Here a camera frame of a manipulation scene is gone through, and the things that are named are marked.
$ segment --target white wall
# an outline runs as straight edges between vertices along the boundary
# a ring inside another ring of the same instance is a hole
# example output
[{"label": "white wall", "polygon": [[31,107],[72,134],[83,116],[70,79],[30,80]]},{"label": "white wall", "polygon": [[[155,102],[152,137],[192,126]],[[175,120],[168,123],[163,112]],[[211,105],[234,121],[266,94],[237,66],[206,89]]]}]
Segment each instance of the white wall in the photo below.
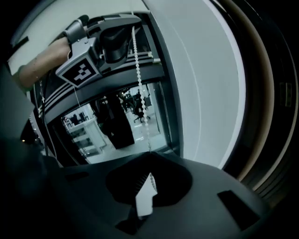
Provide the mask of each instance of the white wall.
[{"label": "white wall", "polygon": [[209,0],[145,0],[180,96],[184,158],[222,168],[239,135],[245,76],[235,38]]},{"label": "white wall", "polygon": [[23,45],[9,60],[11,73],[27,64],[75,19],[82,15],[90,18],[123,12],[148,12],[141,0],[57,0],[48,6],[26,29],[21,37],[28,36]]}]

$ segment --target black cutout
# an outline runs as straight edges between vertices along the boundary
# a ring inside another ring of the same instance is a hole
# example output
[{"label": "black cutout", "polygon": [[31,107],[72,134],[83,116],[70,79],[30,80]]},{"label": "black cutout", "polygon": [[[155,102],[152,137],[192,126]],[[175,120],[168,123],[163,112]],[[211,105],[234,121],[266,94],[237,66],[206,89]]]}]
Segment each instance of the black cutout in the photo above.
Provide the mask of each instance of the black cutout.
[{"label": "black cutout", "polygon": [[218,193],[229,213],[238,224],[241,231],[253,225],[260,217],[256,215],[236,194],[231,190]]},{"label": "black cutout", "polygon": [[117,202],[134,205],[140,189],[137,184],[150,172],[158,191],[153,207],[176,204],[192,186],[192,176],[185,167],[155,153],[145,153],[111,171],[106,186]]}]

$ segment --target office chair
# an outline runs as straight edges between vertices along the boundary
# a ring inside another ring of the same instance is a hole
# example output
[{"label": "office chair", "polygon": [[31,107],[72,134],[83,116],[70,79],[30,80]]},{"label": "office chair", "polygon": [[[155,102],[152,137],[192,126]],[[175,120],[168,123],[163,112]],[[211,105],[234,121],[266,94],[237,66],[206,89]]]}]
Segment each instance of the office chair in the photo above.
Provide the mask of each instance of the office chair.
[{"label": "office chair", "polygon": [[143,118],[143,112],[142,112],[143,108],[142,108],[142,103],[141,103],[141,99],[136,99],[135,100],[135,107],[134,107],[134,111],[133,114],[137,115],[138,117],[134,120],[134,123],[136,120],[140,119],[140,123],[142,122],[141,119]]}]

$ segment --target white paper tag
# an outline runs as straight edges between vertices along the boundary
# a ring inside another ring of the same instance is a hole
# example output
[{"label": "white paper tag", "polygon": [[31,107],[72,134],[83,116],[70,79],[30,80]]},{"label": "white paper tag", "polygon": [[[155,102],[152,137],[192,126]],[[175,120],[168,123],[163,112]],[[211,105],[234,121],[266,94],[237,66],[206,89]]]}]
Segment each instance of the white paper tag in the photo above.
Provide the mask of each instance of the white paper tag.
[{"label": "white paper tag", "polygon": [[157,195],[157,192],[151,183],[150,176],[148,176],[135,198],[137,215],[139,217],[147,216],[153,213],[154,195]]}]

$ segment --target white shelf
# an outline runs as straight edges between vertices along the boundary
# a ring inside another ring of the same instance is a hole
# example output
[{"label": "white shelf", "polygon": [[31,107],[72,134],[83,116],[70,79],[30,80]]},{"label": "white shelf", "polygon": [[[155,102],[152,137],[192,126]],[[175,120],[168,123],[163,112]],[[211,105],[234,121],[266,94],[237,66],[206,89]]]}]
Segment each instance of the white shelf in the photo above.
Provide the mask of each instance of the white shelf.
[{"label": "white shelf", "polygon": [[94,122],[94,121],[95,121],[95,118],[93,118],[93,119],[89,119],[89,120],[87,120],[87,121],[84,121],[84,122],[82,122],[82,123],[76,125],[76,126],[73,126],[72,128],[69,128],[69,129],[68,129],[68,130],[69,130],[69,133],[73,133],[73,132],[75,132],[75,131],[77,131],[77,130],[79,130],[79,129],[82,129],[82,128],[84,128],[84,126],[86,126],[86,125],[88,125],[88,124],[90,124],[90,123],[92,123],[92,122]]},{"label": "white shelf", "polygon": [[73,140],[74,140],[74,142],[79,142],[79,141],[86,140],[86,139],[88,139],[88,138],[89,138],[89,136],[88,136],[87,134],[84,134],[84,135],[82,135],[82,136],[78,136],[78,137],[76,137],[76,138],[73,138]]},{"label": "white shelf", "polygon": [[81,153],[85,153],[84,150],[85,150],[85,151],[90,151],[90,150],[95,149],[95,148],[96,148],[96,147],[95,147],[94,145],[91,145],[91,146],[87,146],[87,147],[82,147],[82,148],[79,149],[79,151],[80,151]]}]

